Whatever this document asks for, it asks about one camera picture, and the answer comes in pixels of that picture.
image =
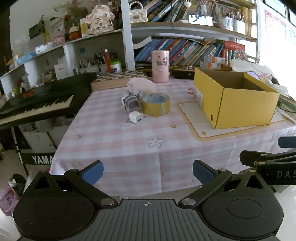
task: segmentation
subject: pink checkered tablecloth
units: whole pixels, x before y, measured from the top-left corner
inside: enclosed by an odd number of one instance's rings
[[[83,169],[101,160],[104,175],[95,187],[108,195],[140,197],[199,185],[192,173],[196,159],[215,169],[238,173],[246,168],[239,161],[242,150],[284,152],[287,149],[279,148],[277,139],[295,135],[296,126],[282,122],[248,133],[199,141],[176,107],[179,102],[192,101],[193,81],[171,77],[157,87],[160,93],[170,96],[170,113],[157,117],[155,122],[127,129],[121,129],[128,119],[121,104],[124,88],[93,92],[62,139],[51,174]]]

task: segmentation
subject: yellow cardboard box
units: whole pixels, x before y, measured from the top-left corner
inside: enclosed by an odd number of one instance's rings
[[[269,124],[279,93],[246,73],[195,69],[194,97],[222,129]]]

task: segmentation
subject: white tile floor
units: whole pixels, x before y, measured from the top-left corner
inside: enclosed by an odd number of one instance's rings
[[[24,177],[25,172],[14,151],[7,151],[3,161],[0,161],[0,190],[7,187],[6,182],[14,173]],[[196,188],[189,188],[169,193],[149,195],[146,199],[175,198],[178,202],[181,198],[195,191]],[[295,241],[296,237],[296,186],[290,186],[281,194],[276,194],[277,199],[284,210],[284,221],[278,231],[277,237],[281,241]],[[14,241],[20,237],[11,217],[6,217],[0,211],[0,240]]]

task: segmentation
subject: roll of tape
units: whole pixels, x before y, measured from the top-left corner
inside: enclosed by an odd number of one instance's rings
[[[149,116],[163,116],[170,112],[170,97],[166,94],[145,95],[141,101],[142,111]]]

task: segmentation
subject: handbag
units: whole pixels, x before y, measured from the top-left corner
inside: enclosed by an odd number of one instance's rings
[[[141,9],[134,9],[131,10],[131,6],[134,3],[138,3],[141,6]],[[130,15],[130,22],[131,23],[147,23],[147,9],[143,8],[143,5],[139,1],[134,1],[129,5],[129,15]]]

